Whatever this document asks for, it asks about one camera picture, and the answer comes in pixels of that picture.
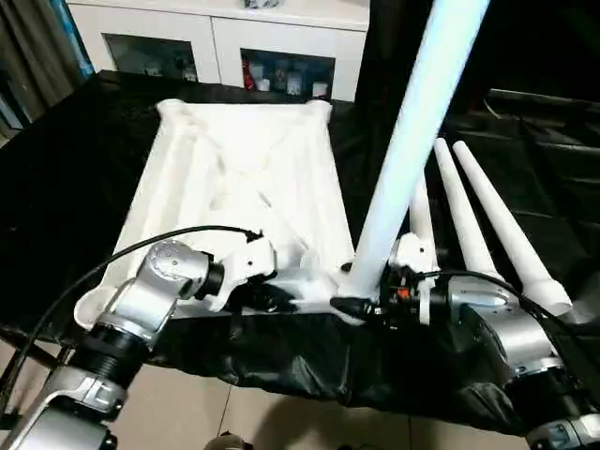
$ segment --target black plastic sheet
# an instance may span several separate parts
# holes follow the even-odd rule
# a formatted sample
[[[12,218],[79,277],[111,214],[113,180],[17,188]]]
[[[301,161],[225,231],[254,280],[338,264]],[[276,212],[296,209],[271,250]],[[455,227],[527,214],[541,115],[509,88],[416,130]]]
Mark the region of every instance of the black plastic sheet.
[[[18,135],[0,151],[3,328],[27,333],[57,294],[111,254],[158,129],[155,104],[164,98],[299,101],[104,72]],[[336,103],[329,126],[354,243],[395,120],[394,115],[369,108]],[[576,305],[597,308],[596,135],[588,133],[585,142],[574,144],[560,130],[470,116],[449,117],[443,133],[450,142],[468,143],[551,275],[573,298],[581,297]],[[440,265],[462,268],[432,159],[427,184]],[[518,286],[502,246],[472,198],[499,271]],[[99,278],[64,304],[46,338],[77,340],[73,305],[98,282]],[[577,328],[596,350],[597,329],[594,323]],[[582,367],[586,380],[597,383],[572,342],[559,334],[557,339],[573,355],[574,367]],[[433,330],[407,324],[392,333],[352,327],[327,315],[171,321],[153,363],[272,392],[522,432],[485,350],[464,330],[451,326]]]

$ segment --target white pole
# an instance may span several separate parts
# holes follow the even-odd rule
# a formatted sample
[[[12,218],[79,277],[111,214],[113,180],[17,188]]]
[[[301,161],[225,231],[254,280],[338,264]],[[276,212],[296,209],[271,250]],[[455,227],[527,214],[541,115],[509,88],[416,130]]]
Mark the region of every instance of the white pole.
[[[452,160],[446,141],[442,138],[436,139],[433,149],[435,158],[438,160],[443,188],[450,204],[452,221],[457,230],[458,243],[467,269],[503,279],[496,271],[494,261],[491,259],[486,240],[479,229],[475,213],[469,203],[467,192],[462,186],[457,166]]]
[[[411,232],[415,233],[423,246],[427,255],[431,256],[431,266],[436,270],[438,267],[438,257],[435,252],[435,238],[433,237],[433,225],[431,223],[431,211],[429,210],[428,185],[425,181],[425,175],[416,185],[416,190],[412,195],[411,205],[409,206],[409,218],[411,220]]]
[[[457,154],[479,202],[486,210],[511,263],[523,283],[523,293],[553,314],[562,314],[571,306],[571,299],[561,283],[553,279],[525,233],[492,186],[486,173],[463,141],[452,147]]]
[[[435,0],[340,296],[377,297],[385,263],[489,0]]]

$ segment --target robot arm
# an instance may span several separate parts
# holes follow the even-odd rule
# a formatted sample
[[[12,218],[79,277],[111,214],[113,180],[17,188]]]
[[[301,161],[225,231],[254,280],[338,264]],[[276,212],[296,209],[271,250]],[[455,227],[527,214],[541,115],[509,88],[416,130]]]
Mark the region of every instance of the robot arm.
[[[406,322],[468,328],[485,345],[497,383],[522,419],[532,449],[600,448],[597,406],[565,367],[542,325],[512,294],[480,278],[438,279],[435,287],[424,289],[419,253],[407,251],[417,241],[410,234],[400,239],[397,252],[402,254],[390,260],[389,289],[382,290],[379,304],[360,298],[332,299],[332,304],[390,329]]]
[[[222,308],[236,286],[274,268],[273,249],[263,238],[220,263],[177,241],[153,245],[136,277],[120,287],[68,365],[53,373],[0,448],[116,448],[104,423],[125,405],[127,390],[177,300],[195,297],[210,309]]]

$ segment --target floor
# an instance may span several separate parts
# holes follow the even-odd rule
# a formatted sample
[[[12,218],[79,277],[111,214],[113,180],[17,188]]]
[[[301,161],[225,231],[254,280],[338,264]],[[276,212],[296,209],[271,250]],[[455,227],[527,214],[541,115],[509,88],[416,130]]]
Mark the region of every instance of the floor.
[[[58,352],[57,346],[43,347],[53,354]],[[12,348],[0,342],[0,368],[4,369],[11,355]],[[29,361],[11,406],[26,408],[46,375],[46,369]],[[257,450],[337,450],[344,444],[353,450],[528,448],[517,437],[232,387],[158,367],[145,366],[129,395],[125,409],[112,425],[119,450],[202,450],[224,431],[241,436]]]

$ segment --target cabinet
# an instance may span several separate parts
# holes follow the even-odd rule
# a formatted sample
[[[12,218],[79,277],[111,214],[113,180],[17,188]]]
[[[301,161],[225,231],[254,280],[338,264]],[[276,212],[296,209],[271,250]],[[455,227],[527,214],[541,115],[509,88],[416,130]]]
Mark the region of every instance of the cabinet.
[[[368,0],[67,0],[104,68],[354,100]]]
[[[69,5],[95,71],[120,70],[220,83],[210,17]]]

